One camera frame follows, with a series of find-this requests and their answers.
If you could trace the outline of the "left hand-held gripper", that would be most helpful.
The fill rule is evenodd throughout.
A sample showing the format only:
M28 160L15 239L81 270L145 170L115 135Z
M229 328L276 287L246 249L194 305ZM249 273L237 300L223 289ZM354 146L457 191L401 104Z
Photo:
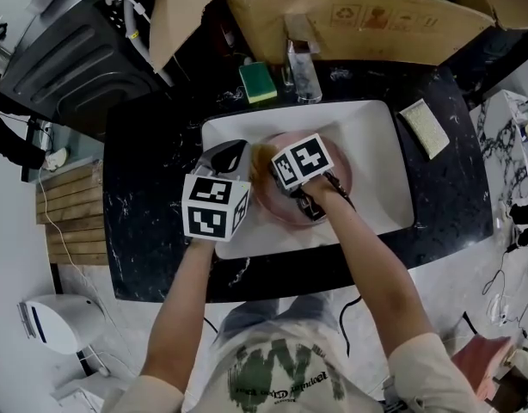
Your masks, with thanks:
M231 140L204 151L185 175L181 216L186 237L229 242L244 220L251 195L251 149Z

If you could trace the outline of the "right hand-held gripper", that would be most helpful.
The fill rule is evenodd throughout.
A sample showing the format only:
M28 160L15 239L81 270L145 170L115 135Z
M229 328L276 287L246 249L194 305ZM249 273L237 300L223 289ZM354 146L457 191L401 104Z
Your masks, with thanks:
M334 175L334 162L318 133L288 145L270 163L270 172L283 195L294 200L299 211L311 222L322 221L326 213L302 186L317 176L325 177L351 206L348 192Z

